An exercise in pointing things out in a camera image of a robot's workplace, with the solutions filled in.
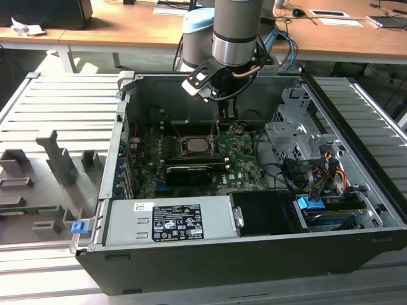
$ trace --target blue latch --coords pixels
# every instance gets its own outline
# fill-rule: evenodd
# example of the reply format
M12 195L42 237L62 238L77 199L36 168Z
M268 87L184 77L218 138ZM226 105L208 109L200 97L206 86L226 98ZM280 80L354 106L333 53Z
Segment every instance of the blue latch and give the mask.
M318 201L311 201L308 196L301 197L297 200L298 205L300 206L301 210L305 209L316 209L316 208L325 208L325 204L322 202L322 200Z
M72 224L71 228L72 234L87 234L89 233L89 222L88 221L76 221Z

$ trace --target wooden desk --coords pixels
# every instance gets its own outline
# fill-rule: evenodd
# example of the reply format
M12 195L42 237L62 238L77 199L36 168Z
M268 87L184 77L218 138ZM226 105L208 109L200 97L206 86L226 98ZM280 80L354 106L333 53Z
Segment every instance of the wooden desk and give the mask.
M154 15L154 7L150 3L92 0L90 26L66 30L60 43L176 48L183 33L183 17Z
M301 6L308 17L315 17L309 10L344 11L349 19L366 19L368 15L385 15L383 11L369 6L378 1L368 0L290 0L292 5ZM383 9L390 14L393 9L407 11L407 4L382 1ZM274 9L276 17L292 15L292 7ZM344 62L407 63L407 31L402 29L377 29L369 20L358 21L363 27L324 25L319 19L289 17L290 37L297 42L298 58L305 60L332 60ZM278 21L280 30L286 26ZM277 41L273 52L287 53L288 44Z
M369 0L290 0L300 5L309 17L309 9L344 11L351 18L365 19L367 15L384 15L369 7ZM384 9L407 11L407 4L382 1ZM123 5L121 0L92 0L93 17L87 29L46 29L47 35L21 37L0 28L0 43L5 48L57 50L66 72L76 72L71 51L103 51L113 53L114 65L119 66L118 53L173 54L182 34L182 16L154 15L154 5L137 3ZM292 15L292 8L274 9L275 15ZM359 21L363 27L324 25L318 19L291 17L288 25L291 37L299 47L298 59L342 62L407 64L407 32L376 29L368 20ZM285 25L277 25L284 31ZM288 44L277 41L272 53L285 55Z

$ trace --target floor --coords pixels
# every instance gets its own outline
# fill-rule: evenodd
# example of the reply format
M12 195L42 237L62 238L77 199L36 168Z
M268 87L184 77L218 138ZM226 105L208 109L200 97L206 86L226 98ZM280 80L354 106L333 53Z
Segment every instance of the floor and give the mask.
M54 51L32 50L2 50L0 49L0 107L12 96L24 76L30 71L47 74L63 73L62 62ZM170 71L172 55L138 55L120 54L121 68L115 68L110 53L74 52L74 61L80 73L119 73L122 70L137 72ZM316 76L330 76L335 63L333 62L305 62L307 70ZM346 65L343 70L352 75L358 67ZM393 91L406 77L405 65L368 65L364 76L358 79L361 86L381 106L385 105ZM407 81L393 96L386 108L391 113L397 103L407 97Z

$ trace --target warning label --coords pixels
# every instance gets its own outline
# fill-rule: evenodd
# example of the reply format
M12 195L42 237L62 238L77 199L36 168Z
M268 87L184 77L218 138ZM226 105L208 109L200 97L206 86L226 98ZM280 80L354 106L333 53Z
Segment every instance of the warning label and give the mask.
M153 240L200 240L204 238L200 205L153 207Z

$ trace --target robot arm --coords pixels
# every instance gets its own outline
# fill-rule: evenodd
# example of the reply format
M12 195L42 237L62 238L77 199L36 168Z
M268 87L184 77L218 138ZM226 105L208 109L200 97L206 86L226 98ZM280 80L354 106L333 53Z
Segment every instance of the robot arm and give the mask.
M210 35L209 39L201 34L198 39L190 41L184 35L184 57L187 57L184 62L190 67L198 67L188 76L183 88L190 95L199 93L206 102L218 102L220 116L236 119L236 97L254 81L258 71L269 60L268 52L275 41L278 28L272 17L274 1L267 1L271 4L268 9L271 18L264 20L269 35L265 42L260 38L263 2L264 0L217 0L213 31L206 32L206 35ZM197 10L190 14L193 17L200 12ZM208 42L212 45L210 53Z

